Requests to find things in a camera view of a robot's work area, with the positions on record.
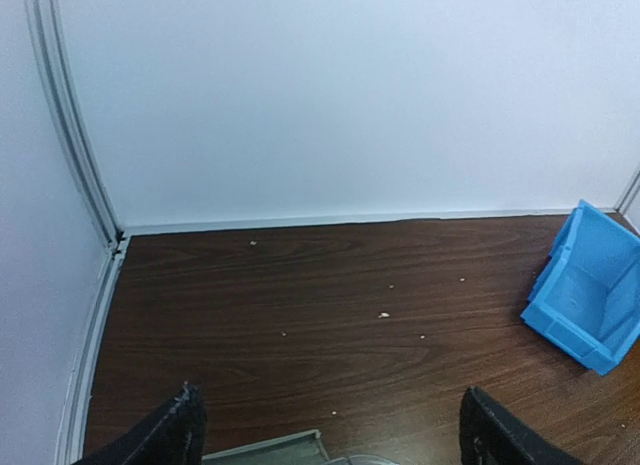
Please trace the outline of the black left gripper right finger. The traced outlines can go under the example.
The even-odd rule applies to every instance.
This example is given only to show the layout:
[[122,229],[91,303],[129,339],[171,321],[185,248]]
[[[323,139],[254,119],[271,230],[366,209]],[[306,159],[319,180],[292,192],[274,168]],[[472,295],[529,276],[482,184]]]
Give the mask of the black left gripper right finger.
[[461,401],[459,447],[462,464],[582,464],[478,386],[469,387]]

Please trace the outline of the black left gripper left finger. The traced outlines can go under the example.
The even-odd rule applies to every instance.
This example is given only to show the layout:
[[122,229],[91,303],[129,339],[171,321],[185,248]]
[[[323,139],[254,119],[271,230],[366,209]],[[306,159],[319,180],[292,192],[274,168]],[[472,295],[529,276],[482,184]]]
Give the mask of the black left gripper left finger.
[[206,408],[197,387],[180,391],[80,464],[200,464],[206,434]]

